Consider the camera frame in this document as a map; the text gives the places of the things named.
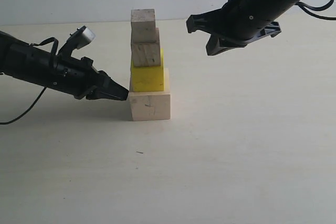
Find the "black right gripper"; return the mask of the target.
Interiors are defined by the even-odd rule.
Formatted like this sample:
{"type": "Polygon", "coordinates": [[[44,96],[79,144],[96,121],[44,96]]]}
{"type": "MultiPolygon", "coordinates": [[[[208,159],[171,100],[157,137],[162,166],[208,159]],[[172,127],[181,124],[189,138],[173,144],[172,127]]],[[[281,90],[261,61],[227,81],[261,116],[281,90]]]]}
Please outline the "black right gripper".
{"type": "Polygon", "coordinates": [[[191,15],[186,21],[189,33],[198,30],[210,34],[206,44],[208,56],[244,48],[246,44],[281,32],[273,18],[262,17],[258,0],[228,0],[220,9],[191,15]]]}

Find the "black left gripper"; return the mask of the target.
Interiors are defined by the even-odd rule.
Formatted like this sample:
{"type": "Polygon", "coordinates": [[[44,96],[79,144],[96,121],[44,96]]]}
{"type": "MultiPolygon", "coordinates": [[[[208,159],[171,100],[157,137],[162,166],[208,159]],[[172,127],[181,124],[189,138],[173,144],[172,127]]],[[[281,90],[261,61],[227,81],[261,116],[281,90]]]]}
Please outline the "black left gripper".
{"type": "Polygon", "coordinates": [[[44,60],[44,87],[78,100],[126,101],[129,94],[128,89],[113,81],[104,71],[95,69],[92,59],[54,56],[50,52],[46,53],[44,60]]]}

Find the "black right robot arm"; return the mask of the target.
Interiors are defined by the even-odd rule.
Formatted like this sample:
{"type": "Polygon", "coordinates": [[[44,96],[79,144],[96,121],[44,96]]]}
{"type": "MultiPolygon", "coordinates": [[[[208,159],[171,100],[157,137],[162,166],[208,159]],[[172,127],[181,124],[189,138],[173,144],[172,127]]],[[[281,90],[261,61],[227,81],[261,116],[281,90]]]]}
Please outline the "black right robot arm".
{"type": "Polygon", "coordinates": [[[220,9],[191,15],[186,27],[189,33],[210,34],[206,51],[215,56],[277,36],[281,29],[276,19],[294,5],[304,7],[301,0],[228,0],[220,9]]]}

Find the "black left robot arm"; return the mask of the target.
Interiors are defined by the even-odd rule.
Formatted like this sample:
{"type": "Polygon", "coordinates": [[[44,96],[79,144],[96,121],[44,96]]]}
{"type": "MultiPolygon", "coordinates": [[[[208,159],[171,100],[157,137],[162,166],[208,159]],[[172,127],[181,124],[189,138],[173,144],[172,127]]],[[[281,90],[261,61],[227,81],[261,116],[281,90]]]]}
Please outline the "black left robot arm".
{"type": "Polygon", "coordinates": [[[54,37],[39,44],[29,44],[1,32],[1,73],[72,95],[78,100],[125,101],[128,89],[113,81],[104,71],[96,70],[92,59],[77,59],[71,55],[94,38],[94,33],[82,26],[58,48],[58,40],[54,37]]]}

